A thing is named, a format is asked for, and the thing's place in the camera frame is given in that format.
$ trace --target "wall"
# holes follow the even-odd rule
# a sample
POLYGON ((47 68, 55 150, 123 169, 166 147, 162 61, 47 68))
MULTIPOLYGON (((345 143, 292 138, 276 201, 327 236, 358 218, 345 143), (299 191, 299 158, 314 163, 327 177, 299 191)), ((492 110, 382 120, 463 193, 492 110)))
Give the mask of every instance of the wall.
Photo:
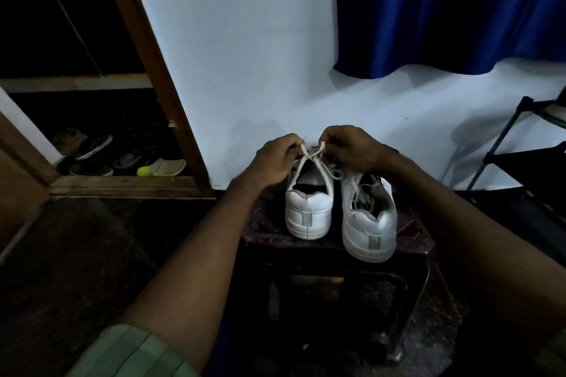
POLYGON ((41 152, 49 163, 54 165, 63 159, 59 151, 2 88, 0 88, 0 112, 41 152))
MULTIPOLYGON (((142 2, 216 188, 265 141, 343 123, 462 188, 523 95, 551 99, 566 85, 566 65, 520 60, 480 76, 416 65, 379 80, 343 76, 332 70, 335 0, 142 2)), ((501 149, 554 145, 565 131, 530 116, 501 149)), ((515 185, 496 168, 478 182, 515 185)))

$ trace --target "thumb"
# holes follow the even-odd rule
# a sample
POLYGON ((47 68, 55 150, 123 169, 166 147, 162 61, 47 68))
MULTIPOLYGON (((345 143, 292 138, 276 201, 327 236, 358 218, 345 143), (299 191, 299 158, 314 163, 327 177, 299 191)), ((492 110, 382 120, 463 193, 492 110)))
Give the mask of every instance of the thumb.
POLYGON ((335 145, 334 143, 328 143, 324 146, 324 153, 335 156, 337 159, 344 162, 343 158, 346 156, 346 148, 335 145))
POLYGON ((287 150, 287 153, 285 154, 285 158, 283 159, 283 164, 285 168, 291 170, 291 166, 293 165, 293 162, 298 156, 299 156, 299 150, 296 146, 289 148, 287 150))

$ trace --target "door threshold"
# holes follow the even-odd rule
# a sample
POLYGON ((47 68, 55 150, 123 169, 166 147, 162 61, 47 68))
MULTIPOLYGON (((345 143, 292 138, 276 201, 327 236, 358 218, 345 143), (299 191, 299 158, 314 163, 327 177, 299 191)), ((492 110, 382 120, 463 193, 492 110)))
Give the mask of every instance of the door threshold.
POLYGON ((205 197, 192 176, 61 176, 49 187, 51 196, 113 198, 205 197))

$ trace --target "hand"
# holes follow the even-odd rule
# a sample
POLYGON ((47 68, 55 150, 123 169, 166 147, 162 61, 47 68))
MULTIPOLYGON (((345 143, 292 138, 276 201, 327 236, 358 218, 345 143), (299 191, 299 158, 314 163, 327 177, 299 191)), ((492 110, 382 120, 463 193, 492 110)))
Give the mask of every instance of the hand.
POLYGON ((302 154, 301 143, 302 139, 293 133, 270 140, 255 153, 254 160, 241 176, 259 189, 281 182, 297 156, 302 154))
POLYGON ((401 158, 397 150, 379 143, 353 125, 328 127, 319 141, 325 142, 326 155, 335 156, 360 173, 391 173, 401 158))

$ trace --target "door frame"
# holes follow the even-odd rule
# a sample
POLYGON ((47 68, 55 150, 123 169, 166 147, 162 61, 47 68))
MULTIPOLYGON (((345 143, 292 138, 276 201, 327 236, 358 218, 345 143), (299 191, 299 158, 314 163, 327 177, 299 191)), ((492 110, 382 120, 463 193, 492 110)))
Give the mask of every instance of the door frame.
POLYGON ((163 111, 169 123, 175 126, 173 128, 175 137, 194 177, 196 186, 204 197, 214 197, 208 170, 196 144, 185 110, 181 105, 177 89, 153 34, 142 0, 115 1, 163 111))

